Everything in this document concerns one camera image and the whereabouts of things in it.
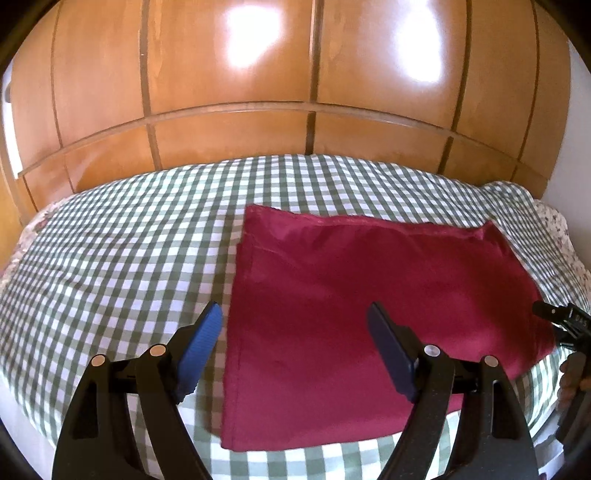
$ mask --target green gingham bedsheet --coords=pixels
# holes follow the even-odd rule
[[[547,301],[573,301],[589,310],[531,196],[511,183],[476,188],[395,164],[321,155],[247,158],[140,175],[79,194],[61,207],[0,298],[0,372],[51,443],[92,355],[119,360],[166,343],[209,300],[219,302],[227,316],[236,244],[250,203],[459,227],[492,219]],[[399,435],[285,452],[222,449],[225,352],[224,327],[196,393],[179,406],[214,479],[378,476]],[[564,357],[562,351],[552,353],[515,382],[530,426],[556,398]],[[159,476],[137,397],[129,399],[144,464]],[[446,466],[457,421],[457,413],[448,416],[430,477]]]

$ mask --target checkered fabric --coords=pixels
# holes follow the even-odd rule
[[[477,188],[394,164],[316,155],[247,158],[140,175],[67,202],[0,297],[0,372],[51,442],[57,441],[92,355],[119,360],[166,343],[177,328],[192,324],[209,300],[219,302],[227,315],[236,244],[250,203],[458,227],[492,219],[547,301],[572,301],[589,310],[531,196],[511,183]],[[223,329],[197,392],[179,407],[214,479],[378,476],[399,435],[284,452],[222,449],[225,352]],[[530,425],[556,398],[563,357],[563,352],[551,354],[515,383]],[[137,397],[129,400],[144,463],[158,476]],[[457,420],[457,414],[448,416],[430,477],[446,466]]]

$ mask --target blue gripper pad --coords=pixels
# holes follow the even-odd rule
[[[177,401],[195,391],[205,363],[222,330],[222,308],[212,303],[177,365]]]

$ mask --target human hand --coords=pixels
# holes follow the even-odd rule
[[[558,404],[556,409],[558,411],[567,410],[570,402],[577,393],[577,388],[583,391],[591,391],[591,378],[582,378],[580,381],[576,375],[569,372],[569,359],[574,355],[571,353],[566,361],[560,366],[560,371],[564,375],[560,378],[560,390],[558,391]]]

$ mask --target dark groove line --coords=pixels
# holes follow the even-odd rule
[[[310,102],[318,100],[318,82],[320,81],[320,42],[322,41],[322,23],[324,0],[316,0],[313,5],[312,25],[310,26]],[[306,155],[314,153],[316,139],[316,112],[308,113],[306,120]]]
[[[443,153],[441,154],[441,162],[437,168],[437,174],[443,175],[445,167],[447,166],[447,160],[449,159],[449,153],[452,151],[453,137],[447,137],[445,147],[443,147]]]
[[[160,158],[160,150],[158,149],[158,140],[156,139],[156,131],[152,124],[146,125],[148,132],[148,143],[150,144],[150,151],[152,152],[152,161],[154,162],[154,168],[162,170],[162,160]]]
[[[60,143],[60,148],[64,147],[64,142],[61,140],[61,132],[60,132],[60,124],[57,121],[57,108],[56,108],[56,89],[55,89],[55,81],[54,81],[54,71],[55,71],[55,52],[56,52],[56,36],[57,36],[57,25],[60,22],[60,14],[61,8],[64,6],[66,0],[61,0],[60,4],[57,7],[56,13],[56,24],[53,27],[53,34],[51,36],[51,51],[50,51],[50,85],[51,85],[51,106],[53,107],[53,118],[56,122],[56,131],[57,131],[57,139]]]
[[[464,65],[462,70],[462,77],[460,79],[460,89],[457,93],[456,111],[453,112],[452,120],[452,131],[457,130],[457,125],[460,121],[460,115],[462,114],[462,106],[464,104],[464,95],[466,94],[466,84],[468,82],[468,68],[470,67],[470,54],[472,52],[472,0],[466,0],[466,45],[464,50]],[[447,137],[445,147],[443,147],[443,153],[441,154],[441,160],[439,167],[437,168],[437,174],[443,175],[449,154],[452,151],[453,137]]]
[[[142,20],[139,31],[139,78],[142,90],[144,116],[152,114],[150,105],[150,86],[148,85],[148,20],[150,18],[150,0],[142,1]]]
[[[316,112],[308,113],[306,120],[306,155],[314,153],[314,140],[316,133]]]
[[[324,15],[324,0],[314,2],[312,26],[310,32],[310,101],[318,100],[318,82],[320,80],[320,43],[322,41],[322,23]]]
[[[468,82],[468,69],[470,67],[470,55],[472,53],[472,0],[466,0],[466,50],[464,51],[464,69],[460,80],[460,91],[457,96],[456,111],[453,115],[452,130],[457,130],[457,125],[462,114],[466,84]]]
[[[87,135],[84,138],[71,143],[64,148],[49,154],[48,156],[36,161],[35,163],[24,168],[19,176],[29,173],[34,170],[43,162],[53,159],[56,156],[69,153],[80,147],[85,147],[92,142],[102,140],[110,135],[120,134],[127,132],[131,129],[144,127],[146,125],[154,125],[162,121],[186,118],[195,115],[205,115],[207,113],[237,113],[237,112],[272,112],[272,111],[291,111],[291,112],[316,112],[316,113],[331,113],[334,115],[349,115],[354,118],[365,118],[374,120],[377,122],[383,122],[386,124],[403,125],[405,127],[418,128],[428,132],[433,132],[438,135],[444,135],[446,137],[458,138],[471,145],[486,148],[502,153],[494,147],[490,147],[478,140],[467,137],[465,135],[453,132],[447,128],[438,127],[421,120],[409,118],[395,113],[380,112],[377,110],[370,110],[366,108],[351,107],[344,105],[334,105],[332,103],[317,103],[317,102],[291,102],[291,101],[273,101],[273,102],[229,102],[229,103],[216,103],[211,105],[194,106],[189,108],[183,108],[180,110],[173,110],[170,112],[154,113],[148,117],[138,118],[125,122],[124,124],[115,125],[99,132]]]
[[[535,52],[536,52],[534,96],[531,99],[530,117],[527,119],[527,127],[525,127],[525,134],[523,136],[523,142],[521,143],[521,148],[519,149],[519,155],[517,156],[518,163],[517,163],[517,165],[515,165],[515,168],[513,169],[513,175],[511,175],[511,181],[513,181],[513,179],[515,178],[515,175],[517,174],[517,167],[519,166],[519,162],[521,162],[521,157],[523,156],[523,152],[525,150],[525,144],[527,143],[527,137],[530,135],[531,121],[534,118],[535,101],[538,98],[538,84],[540,82],[540,27],[538,26],[538,13],[535,11],[534,0],[531,0],[531,9],[533,10],[533,13],[534,13]]]
[[[31,195],[31,190],[29,189],[29,184],[27,183],[27,179],[25,177],[23,177],[22,182],[25,184],[25,188],[27,189],[27,193],[29,194],[29,198],[31,199],[31,203],[35,207],[35,210],[39,211],[39,208],[37,207],[37,204],[35,203],[35,199],[33,198],[33,195]]]
[[[66,159],[63,160],[62,165],[64,167],[64,171],[66,172],[66,177],[68,177],[68,183],[70,184],[72,193],[77,193],[77,191],[74,190],[74,185],[72,184],[72,179],[70,178],[70,172],[68,171],[68,167],[66,167]]]

